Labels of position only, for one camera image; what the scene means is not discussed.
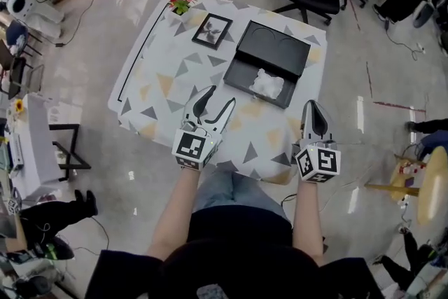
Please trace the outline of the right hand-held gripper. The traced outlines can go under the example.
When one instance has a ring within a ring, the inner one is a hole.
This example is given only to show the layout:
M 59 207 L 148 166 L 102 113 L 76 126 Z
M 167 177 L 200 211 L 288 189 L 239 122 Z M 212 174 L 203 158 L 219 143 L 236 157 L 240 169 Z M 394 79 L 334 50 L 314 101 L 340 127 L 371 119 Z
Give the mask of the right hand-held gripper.
M 324 141 L 311 143 L 316 136 L 315 121 L 316 134 Z M 302 181 L 325 183 L 340 174 L 341 152 L 330 146 L 335 142 L 334 127 L 330 114 L 318 102 L 306 102 L 302 112 L 302 142 L 310 144 L 295 155 Z

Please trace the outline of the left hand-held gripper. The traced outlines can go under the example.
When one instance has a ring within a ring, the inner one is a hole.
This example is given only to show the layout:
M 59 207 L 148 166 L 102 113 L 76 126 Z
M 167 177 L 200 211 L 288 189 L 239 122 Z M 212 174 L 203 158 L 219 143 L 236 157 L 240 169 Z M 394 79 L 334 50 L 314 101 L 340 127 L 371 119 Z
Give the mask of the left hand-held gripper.
M 176 130 L 171 154 L 178 165 L 201 172 L 213 155 L 218 151 L 225 129 L 236 105 L 233 97 L 221 109 L 213 120 L 204 120 L 207 128 L 201 124 L 201 116 L 207 102 L 216 90 L 215 85 L 195 93 L 183 109 L 183 124 Z

